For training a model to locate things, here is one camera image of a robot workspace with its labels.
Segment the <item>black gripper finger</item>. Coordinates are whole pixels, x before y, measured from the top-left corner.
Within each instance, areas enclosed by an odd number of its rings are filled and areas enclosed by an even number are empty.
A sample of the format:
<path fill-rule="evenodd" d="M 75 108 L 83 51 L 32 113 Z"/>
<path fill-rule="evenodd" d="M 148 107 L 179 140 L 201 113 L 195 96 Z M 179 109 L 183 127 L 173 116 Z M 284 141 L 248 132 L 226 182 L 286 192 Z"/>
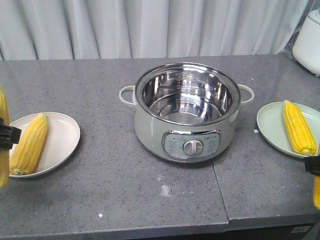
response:
<path fill-rule="evenodd" d="M 320 156 L 307 156 L 304 159 L 305 171 L 312 175 L 320 175 Z"/>
<path fill-rule="evenodd" d="M 11 150 L 13 144 L 20 141 L 22 130 L 14 126 L 4 124 L 4 120 L 0 119 L 0 149 Z"/>

